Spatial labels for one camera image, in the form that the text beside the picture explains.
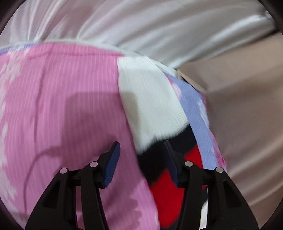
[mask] white satin fabric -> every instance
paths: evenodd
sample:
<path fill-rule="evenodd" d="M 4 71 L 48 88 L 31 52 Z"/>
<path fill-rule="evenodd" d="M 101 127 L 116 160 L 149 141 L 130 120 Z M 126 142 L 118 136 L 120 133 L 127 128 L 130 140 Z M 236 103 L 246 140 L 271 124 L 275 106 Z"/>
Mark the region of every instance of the white satin fabric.
<path fill-rule="evenodd" d="M 257 0 L 26 0 L 0 35 L 0 46 L 75 39 L 176 68 L 259 39 L 274 28 Z"/>

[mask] garment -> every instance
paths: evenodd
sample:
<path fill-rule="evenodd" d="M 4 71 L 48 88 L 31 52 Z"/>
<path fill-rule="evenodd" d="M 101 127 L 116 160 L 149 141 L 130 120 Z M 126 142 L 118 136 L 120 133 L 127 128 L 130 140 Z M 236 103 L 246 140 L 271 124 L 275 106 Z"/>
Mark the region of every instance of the garment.
<path fill-rule="evenodd" d="M 257 0 L 26 0 L 0 35 L 0 46 L 73 39 L 177 68 L 274 30 Z"/>
<path fill-rule="evenodd" d="M 119 141 L 112 183 L 100 191 L 109 228 L 159 229 L 119 96 L 119 56 L 63 43 L 0 56 L 0 197 L 22 227 L 60 168 L 80 169 Z"/>
<path fill-rule="evenodd" d="M 161 229 L 175 229 L 184 189 L 171 181 L 163 142 L 169 140 L 174 151 L 200 168 L 226 168 L 208 127 L 204 98 L 189 84 L 164 74 L 149 58 L 120 57 L 118 70 L 123 107 L 140 169 L 157 205 Z"/>
<path fill-rule="evenodd" d="M 65 43 L 26 44 L 0 53 L 0 197 L 22 227 L 60 168 L 80 169 L 114 141 L 121 144 L 121 156 L 112 183 L 100 191 L 111 230 L 157 230 L 176 223 L 184 191 L 164 167 L 164 140 L 199 167 L 225 168 L 213 136 L 204 135 L 204 144 L 194 131 L 210 133 L 204 104 L 198 104 L 201 95 L 186 104 L 184 83 L 149 58 Z M 189 122 L 190 107 L 198 121 Z M 155 158 L 142 162 L 146 156 Z M 167 209 L 161 197 L 172 198 Z M 77 215 L 83 228 L 80 210 Z"/>
<path fill-rule="evenodd" d="M 283 195 L 283 36 L 186 63 L 178 71 L 207 98 L 227 172 L 261 227 Z"/>

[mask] white fabric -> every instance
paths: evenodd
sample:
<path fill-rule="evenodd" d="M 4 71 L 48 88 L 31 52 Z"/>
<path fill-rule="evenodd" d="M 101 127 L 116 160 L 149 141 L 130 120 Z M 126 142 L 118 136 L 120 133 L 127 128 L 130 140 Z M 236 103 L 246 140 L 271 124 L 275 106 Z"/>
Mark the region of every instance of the white fabric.
<path fill-rule="evenodd" d="M 0 35 L 0 46 L 75 39 L 119 47 L 175 68 L 274 28 L 257 0 L 26 0 Z"/>
<path fill-rule="evenodd" d="M 169 80 L 152 60 L 120 57 L 117 63 L 119 91 L 138 153 L 185 130 L 186 114 Z"/>

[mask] blue gripper pad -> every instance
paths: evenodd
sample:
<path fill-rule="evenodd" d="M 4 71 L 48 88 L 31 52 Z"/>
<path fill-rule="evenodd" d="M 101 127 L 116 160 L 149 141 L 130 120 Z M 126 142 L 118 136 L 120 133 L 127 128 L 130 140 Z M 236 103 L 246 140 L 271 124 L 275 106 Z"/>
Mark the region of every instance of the blue gripper pad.
<path fill-rule="evenodd" d="M 112 181 L 119 157 L 120 157 L 120 144 L 116 142 L 116 145 L 112 147 L 112 155 L 104 169 L 104 180 L 102 182 L 104 188 L 106 188 Z"/>
<path fill-rule="evenodd" d="M 170 177 L 172 182 L 178 186 L 178 182 L 179 182 L 179 171 L 177 168 L 177 165 L 174 161 L 174 151 L 169 143 L 169 141 L 165 141 L 163 143 L 163 151 L 164 151 L 164 158 L 165 158 L 165 163 L 166 163 L 166 167 L 169 170 L 170 173 Z"/>

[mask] black fabric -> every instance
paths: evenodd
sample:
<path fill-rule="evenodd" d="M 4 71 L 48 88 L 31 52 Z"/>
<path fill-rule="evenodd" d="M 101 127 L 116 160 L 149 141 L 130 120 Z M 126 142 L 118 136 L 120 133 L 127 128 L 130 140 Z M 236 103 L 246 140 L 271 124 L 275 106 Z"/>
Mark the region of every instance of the black fabric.
<path fill-rule="evenodd" d="M 174 151 L 183 154 L 189 152 L 196 145 L 196 139 L 190 125 L 179 135 L 168 140 Z M 164 141 L 166 141 L 166 139 L 156 142 L 144 153 L 138 155 L 140 169 L 149 184 L 157 181 L 166 168 L 163 158 Z"/>

